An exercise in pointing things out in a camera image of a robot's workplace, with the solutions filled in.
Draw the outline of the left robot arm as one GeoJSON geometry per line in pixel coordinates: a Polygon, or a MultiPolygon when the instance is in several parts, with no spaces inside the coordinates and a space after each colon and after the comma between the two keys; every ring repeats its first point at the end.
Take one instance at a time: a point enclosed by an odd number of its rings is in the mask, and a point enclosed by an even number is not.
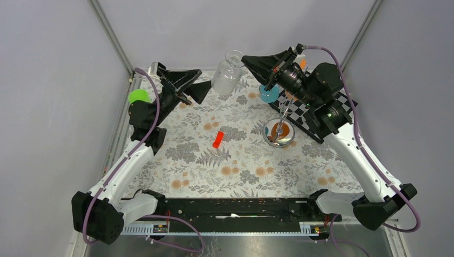
{"type": "Polygon", "coordinates": [[[123,194],[143,166],[154,157],[164,143],[166,129],[159,125],[183,103],[201,104],[211,89],[210,81],[196,82],[202,71],[168,70],[154,63],[161,89],[157,89],[148,72],[135,68],[151,84],[155,99],[145,90],[134,90],[128,97],[127,113],[133,127],[131,141],[111,169],[87,193],[77,192],[72,200],[75,231],[82,234],[88,245],[112,244],[123,228],[145,216],[160,220],[166,213],[165,196],[152,190],[123,200],[123,194]]]}

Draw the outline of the green wine glass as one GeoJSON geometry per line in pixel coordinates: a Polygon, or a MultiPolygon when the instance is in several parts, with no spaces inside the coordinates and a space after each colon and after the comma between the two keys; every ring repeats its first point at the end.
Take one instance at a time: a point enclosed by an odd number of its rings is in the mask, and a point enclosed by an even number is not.
{"type": "Polygon", "coordinates": [[[132,104],[136,101],[144,101],[144,102],[151,103],[151,99],[150,99],[147,91],[144,89],[136,89],[136,90],[131,91],[128,95],[128,101],[130,104],[132,104]]]}

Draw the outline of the clear wine glass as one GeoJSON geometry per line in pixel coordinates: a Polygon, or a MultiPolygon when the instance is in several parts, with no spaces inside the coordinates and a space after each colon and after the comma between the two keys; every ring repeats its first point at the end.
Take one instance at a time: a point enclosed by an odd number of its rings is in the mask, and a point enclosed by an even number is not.
{"type": "Polygon", "coordinates": [[[243,75],[241,59],[243,53],[238,50],[228,50],[211,80],[212,89],[219,95],[231,94],[243,75]]]}

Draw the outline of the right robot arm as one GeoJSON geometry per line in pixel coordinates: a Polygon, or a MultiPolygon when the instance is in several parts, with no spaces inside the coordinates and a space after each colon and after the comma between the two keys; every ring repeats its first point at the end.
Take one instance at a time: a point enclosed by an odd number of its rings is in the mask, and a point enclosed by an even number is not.
{"type": "Polygon", "coordinates": [[[360,194],[313,193],[308,216],[316,221],[327,214],[351,216],[369,230],[386,226],[396,212],[411,205],[417,189],[401,183],[383,166],[362,139],[357,112],[347,112],[336,99],[340,90],[346,90],[338,61],[320,63],[307,75],[295,61],[304,50],[306,46],[299,44],[275,55],[245,55],[241,60],[266,90],[279,85],[306,106],[310,132],[338,154],[362,187],[360,194]]]}

